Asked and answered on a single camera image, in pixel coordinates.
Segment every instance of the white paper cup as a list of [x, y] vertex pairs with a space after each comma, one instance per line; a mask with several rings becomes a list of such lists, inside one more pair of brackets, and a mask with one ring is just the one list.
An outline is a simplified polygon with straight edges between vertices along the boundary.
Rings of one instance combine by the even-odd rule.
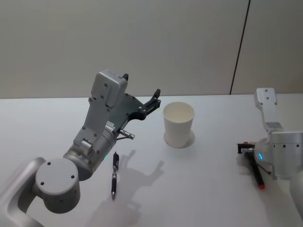
[[193, 107], [183, 102], [170, 103], [164, 107], [163, 116], [166, 142], [174, 148], [184, 146], [195, 116]]

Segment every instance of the gray robot arm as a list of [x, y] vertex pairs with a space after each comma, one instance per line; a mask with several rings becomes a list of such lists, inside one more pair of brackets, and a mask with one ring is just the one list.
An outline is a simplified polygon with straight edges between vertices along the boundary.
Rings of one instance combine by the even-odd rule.
[[255, 103], [268, 135], [254, 149], [255, 159], [272, 166], [272, 178], [290, 180], [290, 193], [303, 219], [303, 131], [284, 131], [277, 116], [273, 88], [258, 88]]
[[97, 74], [89, 98], [84, 125], [63, 158], [30, 162], [0, 194], [0, 226], [43, 227], [26, 214], [35, 196], [43, 199], [54, 213], [72, 210], [80, 199], [79, 181], [92, 176], [130, 120], [144, 120], [159, 108], [160, 90], [143, 104], [125, 93], [128, 75], [117, 76], [109, 70]]

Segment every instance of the white wall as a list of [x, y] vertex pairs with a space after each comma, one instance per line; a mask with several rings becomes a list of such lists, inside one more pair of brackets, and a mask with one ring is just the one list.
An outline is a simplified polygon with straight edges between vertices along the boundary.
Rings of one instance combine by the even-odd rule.
[[233, 94], [303, 93], [303, 1], [252, 0]]
[[228, 94], [247, 0], [2, 0], [0, 98], [88, 96], [97, 72], [128, 92]]

